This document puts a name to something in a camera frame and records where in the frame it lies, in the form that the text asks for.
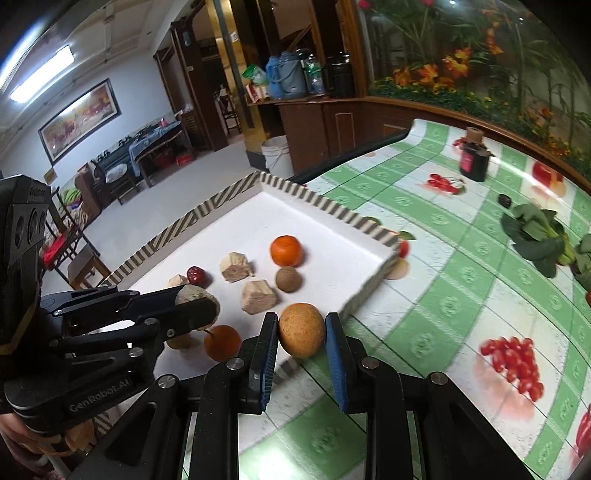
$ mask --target wooden pillar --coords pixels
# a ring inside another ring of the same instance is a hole
[[[191,25],[173,22],[170,25],[173,49],[178,55],[183,75],[189,87],[193,107],[203,126],[206,142],[212,150],[228,146],[228,138],[217,112],[213,92],[207,82],[199,47]]]

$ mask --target ceiling light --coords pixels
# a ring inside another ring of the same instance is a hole
[[[74,63],[74,55],[70,46],[64,47],[19,85],[11,93],[10,98],[18,103],[27,103],[33,95],[72,63]]]

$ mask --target red cloth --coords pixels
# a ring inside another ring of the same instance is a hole
[[[64,246],[64,244],[66,243],[66,233],[61,234],[59,237],[57,237],[53,243],[47,247],[47,250],[45,250],[45,252],[43,253],[43,264],[45,265],[46,268],[49,268],[49,266],[51,265],[51,263],[53,262],[53,260],[55,259],[55,256],[57,255],[57,253],[59,252],[60,248]]]

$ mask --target ceiling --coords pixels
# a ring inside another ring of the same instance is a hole
[[[0,151],[9,146],[39,111],[73,88],[78,79],[105,63],[149,49],[161,24],[170,17],[169,10],[179,1],[86,0],[82,3],[87,10],[79,8],[75,14],[69,11],[69,17],[64,15],[49,29],[27,54],[4,92],[0,92]],[[10,100],[12,91],[65,45],[70,45],[74,63],[28,103]]]

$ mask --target small dark object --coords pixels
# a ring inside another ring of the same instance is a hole
[[[190,267],[187,270],[187,279],[191,285],[201,288],[207,288],[210,284],[210,278],[207,272],[199,267]]]
[[[508,195],[505,195],[504,193],[500,193],[496,201],[499,202],[499,205],[506,209],[511,208],[511,198]]]

